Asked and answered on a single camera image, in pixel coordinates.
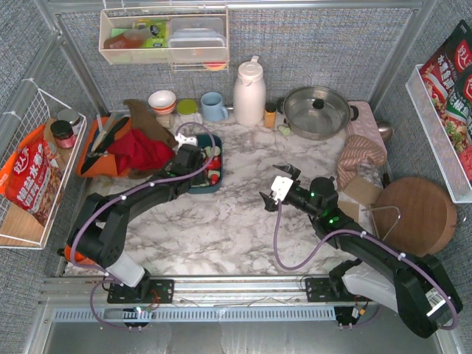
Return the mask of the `teal storage basket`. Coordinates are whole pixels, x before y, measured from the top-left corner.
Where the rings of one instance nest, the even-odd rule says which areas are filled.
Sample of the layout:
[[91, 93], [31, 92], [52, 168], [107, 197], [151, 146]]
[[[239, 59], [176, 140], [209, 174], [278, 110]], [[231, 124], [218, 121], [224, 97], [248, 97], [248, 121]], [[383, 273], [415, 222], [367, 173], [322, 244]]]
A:
[[[206, 156], [209, 156], [211, 148], [212, 148], [212, 142], [211, 142], [211, 139], [209, 138], [209, 135], [197, 134], [196, 137], [198, 139], [198, 146], [205, 151]], [[217, 192], [221, 187], [221, 183], [223, 180], [223, 143], [220, 137], [217, 135], [213, 135], [213, 139], [215, 140], [215, 145], [221, 148], [221, 154], [219, 155], [221, 158], [221, 163], [222, 163], [221, 168], [219, 170], [206, 169], [205, 170], [205, 179], [206, 179], [205, 184], [192, 185], [188, 191], [189, 194], [193, 194], [193, 195], [210, 194], [210, 193]], [[213, 174], [216, 174], [219, 176], [219, 182], [214, 186], [210, 186], [209, 177]]]

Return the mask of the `brown cardboard square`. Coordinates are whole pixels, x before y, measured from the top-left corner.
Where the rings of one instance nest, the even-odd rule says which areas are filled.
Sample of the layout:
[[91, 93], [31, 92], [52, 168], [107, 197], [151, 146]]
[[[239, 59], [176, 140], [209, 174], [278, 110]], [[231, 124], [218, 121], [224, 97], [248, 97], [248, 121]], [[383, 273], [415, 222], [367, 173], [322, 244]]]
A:
[[361, 176], [356, 176], [344, 189], [344, 193], [363, 207], [370, 207], [383, 191]]
[[350, 201], [339, 201], [338, 206], [345, 215], [352, 218], [356, 223], [359, 222], [359, 204]]

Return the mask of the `striped pink cloth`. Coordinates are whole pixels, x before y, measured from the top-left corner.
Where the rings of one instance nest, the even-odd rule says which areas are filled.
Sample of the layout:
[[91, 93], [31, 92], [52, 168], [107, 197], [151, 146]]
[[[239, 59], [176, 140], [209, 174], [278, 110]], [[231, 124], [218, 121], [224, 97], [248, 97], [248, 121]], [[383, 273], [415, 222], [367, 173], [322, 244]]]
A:
[[376, 142], [365, 136], [348, 136], [337, 161], [336, 182], [338, 190], [344, 190], [357, 176], [357, 167], [360, 163], [369, 162], [375, 166], [380, 166], [386, 160], [386, 151]]

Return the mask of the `steel pot with lid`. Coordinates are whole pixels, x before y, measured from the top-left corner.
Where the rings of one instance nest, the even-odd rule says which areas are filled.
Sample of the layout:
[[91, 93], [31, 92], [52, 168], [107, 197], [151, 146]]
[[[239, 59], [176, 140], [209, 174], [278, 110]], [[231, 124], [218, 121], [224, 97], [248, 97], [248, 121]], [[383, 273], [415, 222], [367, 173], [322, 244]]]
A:
[[359, 117], [357, 107], [321, 86], [298, 88], [278, 99], [276, 108], [292, 133], [315, 141], [335, 136]]

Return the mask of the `red coffee capsule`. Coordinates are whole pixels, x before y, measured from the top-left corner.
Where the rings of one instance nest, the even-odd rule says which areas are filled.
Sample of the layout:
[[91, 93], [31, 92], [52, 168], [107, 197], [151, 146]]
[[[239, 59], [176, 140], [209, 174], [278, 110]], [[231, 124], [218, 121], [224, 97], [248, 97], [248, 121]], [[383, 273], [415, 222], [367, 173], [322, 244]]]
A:
[[219, 182], [219, 176], [216, 174], [213, 174], [209, 177], [209, 185], [214, 186]]
[[219, 170], [221, 168], [221, 158], [220, 156], [214, 157], [211, 162], [206, 166], [208, 170]]

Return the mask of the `right white mesh basket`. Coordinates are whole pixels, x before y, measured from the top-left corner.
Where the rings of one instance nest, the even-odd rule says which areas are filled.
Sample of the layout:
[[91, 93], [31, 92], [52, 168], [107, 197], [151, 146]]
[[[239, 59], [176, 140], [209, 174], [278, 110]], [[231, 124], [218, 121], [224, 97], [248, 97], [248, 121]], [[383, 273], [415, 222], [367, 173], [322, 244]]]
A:
[[429, 98], [420, 75], [421, 66], [422, 64], [417, 64], [412, 70], [405, 84], [406, 90], [417, 112], [451, 200], [455, 204], [470, 204], [471, 183]]

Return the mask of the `green lid white cup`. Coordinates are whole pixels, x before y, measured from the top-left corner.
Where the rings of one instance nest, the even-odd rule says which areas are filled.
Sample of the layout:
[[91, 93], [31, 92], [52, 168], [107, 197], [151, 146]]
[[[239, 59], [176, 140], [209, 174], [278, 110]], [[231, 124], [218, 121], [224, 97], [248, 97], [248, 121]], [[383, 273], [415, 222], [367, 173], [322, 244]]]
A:
[[203, 119], [201, 114], [198, 112], [197, 102], [191, 99], [181, 100], [177, 106], [178, 117], [176, 118], [176, 124], [182, 125], [185, 122], [197, 122], [202, 124]]

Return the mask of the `red cloth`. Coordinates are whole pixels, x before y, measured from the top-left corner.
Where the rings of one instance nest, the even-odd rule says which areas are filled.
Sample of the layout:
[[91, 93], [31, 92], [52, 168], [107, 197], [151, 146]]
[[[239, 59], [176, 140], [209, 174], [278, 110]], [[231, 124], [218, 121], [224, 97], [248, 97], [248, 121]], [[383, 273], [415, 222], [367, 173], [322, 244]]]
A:
[[175, 156], [171, 147], [149, 139], [138, 129], [129, 130], [113, 142], [107, 152], [114, 156], [118, 173], [125, 170], [158, 170]]

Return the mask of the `white orange striped bowl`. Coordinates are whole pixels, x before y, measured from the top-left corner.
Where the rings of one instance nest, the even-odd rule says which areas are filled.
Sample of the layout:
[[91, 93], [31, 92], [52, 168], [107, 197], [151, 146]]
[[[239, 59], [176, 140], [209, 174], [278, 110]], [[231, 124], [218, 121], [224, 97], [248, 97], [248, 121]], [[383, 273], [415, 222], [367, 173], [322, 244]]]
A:
[[176, 108], [176, 94], [169, 90], [156, 91], [147, 102], [157, 115], [171, 114]]

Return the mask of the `orange spice bottle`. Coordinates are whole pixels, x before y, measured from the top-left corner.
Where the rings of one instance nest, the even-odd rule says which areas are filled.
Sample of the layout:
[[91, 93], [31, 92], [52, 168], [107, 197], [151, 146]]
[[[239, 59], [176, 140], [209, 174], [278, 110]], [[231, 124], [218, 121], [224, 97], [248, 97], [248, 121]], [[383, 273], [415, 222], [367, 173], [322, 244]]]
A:
[[264, 126], [274, 128], [276, 122], [277, 106], [274, 103], [265, 104]]

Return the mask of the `pink egg tray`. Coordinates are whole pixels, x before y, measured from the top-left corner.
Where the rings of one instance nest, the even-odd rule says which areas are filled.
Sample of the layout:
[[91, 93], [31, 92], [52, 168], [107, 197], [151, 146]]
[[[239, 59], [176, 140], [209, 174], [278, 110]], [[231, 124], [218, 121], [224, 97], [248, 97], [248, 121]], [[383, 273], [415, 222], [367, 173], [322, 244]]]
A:
[[364, 136], [386, 151], [369, 103], [365, 101], [349, 101], [348, 103], [357, 108], [358, 117], [347, 125], [347, 134]]

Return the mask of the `clear plastic food container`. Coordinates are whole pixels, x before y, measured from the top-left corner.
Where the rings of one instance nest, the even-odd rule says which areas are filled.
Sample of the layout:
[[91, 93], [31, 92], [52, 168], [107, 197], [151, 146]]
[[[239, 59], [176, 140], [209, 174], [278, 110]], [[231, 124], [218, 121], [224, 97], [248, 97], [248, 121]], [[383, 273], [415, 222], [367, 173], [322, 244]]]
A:
[[174, 18], [169, 23], [167, 46], [176, 63], [224, 61], [226, 36], [219, 17]]

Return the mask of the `dark lid jar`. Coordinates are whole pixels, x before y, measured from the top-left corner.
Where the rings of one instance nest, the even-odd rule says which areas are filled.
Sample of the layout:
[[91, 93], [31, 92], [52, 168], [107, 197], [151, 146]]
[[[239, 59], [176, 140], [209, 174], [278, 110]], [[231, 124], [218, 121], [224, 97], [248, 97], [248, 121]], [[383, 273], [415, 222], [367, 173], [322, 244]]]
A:
[[59, 148], [71, 149], [74, 147], [76, 137], [72, 125], [64, 120], [55, 120], [50, 125], [50, 131]]

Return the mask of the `orange seasoning bag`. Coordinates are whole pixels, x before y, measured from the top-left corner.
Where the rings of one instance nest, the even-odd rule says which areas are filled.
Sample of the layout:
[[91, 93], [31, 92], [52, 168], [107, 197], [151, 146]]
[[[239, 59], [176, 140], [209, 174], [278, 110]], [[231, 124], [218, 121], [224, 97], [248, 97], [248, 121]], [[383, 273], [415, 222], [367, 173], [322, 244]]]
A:
[[60, 189], [61, 171], [48, 158], [45, 125], [30, 132], [1, 169], [1, 195], [45, 226]]

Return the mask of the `white wall basket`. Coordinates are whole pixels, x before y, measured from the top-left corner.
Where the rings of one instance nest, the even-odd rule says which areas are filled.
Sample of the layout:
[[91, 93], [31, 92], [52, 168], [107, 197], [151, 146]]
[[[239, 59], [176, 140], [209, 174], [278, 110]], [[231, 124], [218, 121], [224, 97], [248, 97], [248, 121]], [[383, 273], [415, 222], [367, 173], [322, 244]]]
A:
[[[223, 20], [223, 33], [226, 36], [226, 59], [224, 61], [209, 61], [198, 63], [176, 63], [170, 57], [169, 47], [165, 48], [133, 48], [133, 49], [107, 49], [105, 41], [131, 30], [135, 21], [150, 19], [153, 21], [166, 21], [169, 23], [174, 18], [190, 17], [219, 17]], [[180, 7], [129, 7], [102, 10], [100, 13], [99, 52], [111, 65], [119, 64], [152, 64], [168, 63], [171, 66], [185, 67], [191, 70], [203, 70], [207, 64], [227, 63], [229, 61], [229, 20], [228, 9], [224, 6], [180, 6]]]

